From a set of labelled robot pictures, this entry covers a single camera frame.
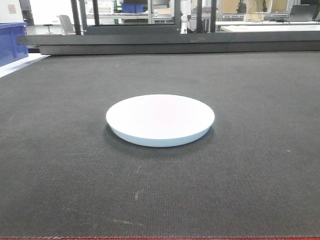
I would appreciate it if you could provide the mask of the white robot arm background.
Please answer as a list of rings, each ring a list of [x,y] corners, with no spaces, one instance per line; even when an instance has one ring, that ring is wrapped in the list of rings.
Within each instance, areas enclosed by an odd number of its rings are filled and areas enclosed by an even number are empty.
[[[191,14],[192,14],[192,1],[191,0],[181,0],[180,1],[180,21],[181,28],[180,34],[187,34],[191,29]]]

